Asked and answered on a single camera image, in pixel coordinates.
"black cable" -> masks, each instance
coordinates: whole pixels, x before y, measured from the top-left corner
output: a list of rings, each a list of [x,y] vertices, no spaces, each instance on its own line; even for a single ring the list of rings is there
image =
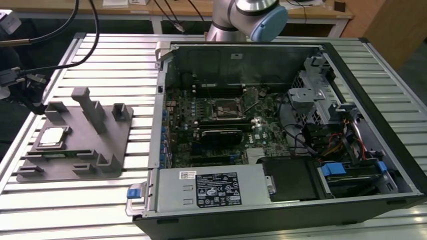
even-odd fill
[[[171,13],[172,13],[172,15],[173,15],[173,18],[175,18],[176,23],[179,23],[179,22],[180,22],[180,21],[179,21],[179,18],[177,18],[176,15],[175,15],[175,12],[173,12],[173,10],[172,10],[172,8],[171,8],[171,5],[169,5],[169,3],[168,3],[168,0],[164,0],[164,2],[165,2],[165,5],[167,5],[167,7],[168,7],[168,10],[171,11]]]
[[[305,147],[301,147],[301,146],[297,146],[297,138],[299,138],[299,135],[303,135],[303,133],[300,132],[299,134],[295,135],[295,142],[293,142],[293,146],[289,146],[288,148],[289,149],[293,149],[293,153],[295,154],[308,154],[308,150]],[[296,152],[296,149],[305,149],[305,152]]]
[[[283,132],[292,138],[292,139],[295,139],[304,147],[305,147],[305,149],[307,149],[307,151],[308,151],[308,153],[311,154],[311,155],[313,155],[313,156],[319,156],[319,153],[308,146],[308,144],[303,141],[303,140],[300,140],[299,138],[296,138],[296,136],[293,136],[289,132],[288,132],[288,130],[287,130],[287,127],[288,126],[295,126],[295,127],[297,127],[297,128],[301,128],[301,125],[297,125],[297,124],[287,124],[287,125],[284,125],[283,126]]]
[[[65,64],[65,65],[60,65],[60,66],[47,66],[47,67],[40,67],[40,68],[35,68],[35,69],[29,69],[29,70],[23,70],[20,73],[23,76],[25,76],[27,74],[35,74],[43,71],[51,71],[51,70],[59,70],[59,69],[67,69],[67,68],[72,68],[76,67],[79,65],[81,65],[88,58],[92,56],[93,51],[99,45],[99,41],[100,41],[100,19],[99,19],[99,13],[96,11],[96,7],[93,4],[93,0],[88,0],[91,8],[92,8],[92,12],[93,12],[93,18],[95,18],[95,41],[93,41],[93,46],[91,48],[91,50],[88,51],[87,55],[84,56],[84,58],[75,63],[71,64]]]
[[[45,40],[56,37],[56,36],[65,30],[65,28],[69,26],[69,24],[72,23],[72,21],[73,21],[75,18],[76,18],[76,15],[77,15],[77,12],[79,12],[79,3],[80,3],[80,0],[75,0],[73,10],[72,10],[71,16],[69,16],[67,22],[63,24],[63,26],[60,26],[60,28],[56,29],[56,30],[55,30],[53,32],[51,32],[49,34],[29,39],[29,42],[31,42],[32,44],[33,44],[33,43],[39,43],[39,42],[41,42],[41,41],[45,41]]]
[[[187,1],[189,2],[189,4],[191,4],[191,6],[192,6],[193,10],[197,12],[199,17],[200,17],[200,19],[201,19],[201,22],[205,22],[205,19],[203,18],[201,14],[200,14],[200,12],[199,12],[199,9],[196,8],[196,6],[195,6],[193,2],[192,2],[191,0],[187,0]]]
[[[312,4],[300,4],[300,2],[295,1],[297,4],[293,4],[289,2],[289,0],[285,0],[288,4],[293,5],[293,6],[301,6],[301,8],[304,9],[304,24],[307,24],[307,13],[305,13],[305,6],[311,7]]]
[[[165,11],[163,10],[163,8],[161,8],[157,0],[153,0],[153,2],[155,2],[155,4],[157,5],[157,8],[160,9],[160,11],[161,11],[163,15],[165,16],[167,20],[175,25],[173,20],[172,20],[172,19],[169,18],[169,16],[167,15],[167,13],[165,13]]]

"red wire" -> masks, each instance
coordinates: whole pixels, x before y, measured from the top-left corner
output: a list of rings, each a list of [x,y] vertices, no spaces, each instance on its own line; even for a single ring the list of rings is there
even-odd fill
[[[332,138],[335,137],[335,136],[339,136],[339,135],[343,135],[341,133],[333,133],[332,135],[331,135],[331,137],[328,138],[328,148],[331,147],[331,142],[332,142]]]
[[[363,144],[361,140],[359,138],[356,138],[356,140],[359,141],[359,143],[361,144],[361,156],[363,156],[363,160],[367,159],[367,154],[365,154],[365,145]]]

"aluminum workbench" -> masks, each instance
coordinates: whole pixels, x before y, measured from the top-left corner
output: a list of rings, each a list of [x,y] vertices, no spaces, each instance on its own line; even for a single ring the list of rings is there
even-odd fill
[[[60,64],[79,61],[95,35],[75,38]],[[125,214],[127,189],[145,181],[153,101],[157,41],[203,41],[199,35],[103,34],[87,63],[57,70],[44,101],[77,103],[73,87],[89,87],[92,100],[133,107],[132,129],[121,176],[115,179],[19,183],[16,170],[31,149],[44,117],[29,114],[0,164],[0,240],[148,240]],[[427,108],[369,43],[351,38],[281,37],[280,42],[331,42],[420,167],[427,171]],[[348,91],[337,81],[347,101]],[[325,226],[244,235],[239,239],[427,239],[427,205],[391,211],[347,226]]]

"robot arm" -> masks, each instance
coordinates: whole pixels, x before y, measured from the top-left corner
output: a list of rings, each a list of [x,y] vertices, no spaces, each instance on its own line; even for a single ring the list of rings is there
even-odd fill
[[[212,42],[269,42],[288,20],[279,0],[215,0],[212,25],[207,40]]]

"warning label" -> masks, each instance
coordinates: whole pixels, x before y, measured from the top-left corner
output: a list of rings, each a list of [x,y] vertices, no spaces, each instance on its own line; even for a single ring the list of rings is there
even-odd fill
[[[241,205],[236,172],[196,175],[195,187],[199,208]]]

